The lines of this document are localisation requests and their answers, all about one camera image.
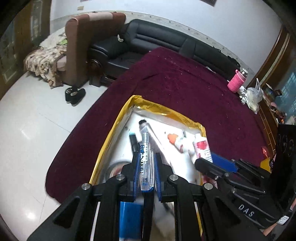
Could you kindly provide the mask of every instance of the white tile floor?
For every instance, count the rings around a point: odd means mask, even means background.
[[[25,241],[58,206],[44,188],[58,150],[88,109],[107,89],[85,84],[76,107],[65,102],[65,89],[50,89],[25,73],[0,100],[0,214]]]

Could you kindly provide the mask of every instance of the maroon tablecloth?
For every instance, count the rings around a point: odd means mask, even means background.
[[[89,181],[115,119],[134,94],[200,122],[212,152],[255,165],[263,160],[261,119],[241,104],[226,80],[194,60],[158,48],[118,78],[73,129],[47,172],[51,197],[63,202]]]

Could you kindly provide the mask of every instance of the plastic bag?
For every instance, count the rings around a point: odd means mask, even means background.
[[[257,114],[259,111],[259,105],[258,103],[262,100],[263,98],[263,93],[262,89],[260,87],[259,80],[257,79],[257,83],[255,88],[250,87],[247,89],[247,97],[248,97],[248,106],[249,108]]]

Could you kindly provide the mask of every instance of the orange cap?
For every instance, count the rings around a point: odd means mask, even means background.
[[[177,137],[178,137],[178,135],[176,135],[176,134],[168,134],[168,140],[173,145],[175,144]]]

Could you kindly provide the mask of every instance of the metal screw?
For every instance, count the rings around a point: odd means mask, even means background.
[[[205,184],[204,184],[204,187],[205,187],[205,189],[207,189],[207,190],[211,190],[211,189],[213,189],[213,185],[210,184],[210,183],[205,183]]]
[[[118,180],[118,181],[121,181],[121,180],[123,180],[125,178],[125,176],[123,175],[123,174],[118,174],[118,175],[116,175],[116,179]]]
[[[176,181],[176,180],[178,180],[178,176],[177,175],[175,175],[175,174],[173,174],[173,175],[170,175],[170,179],[172,180],[172,181]]]
[[[82,188],[83,190],[87,190],[87,189],[89,189],[90,187],[91,187],[91,185],[90,185],[89,183],[84,183],[84,184],[81,185],[81,188]]]

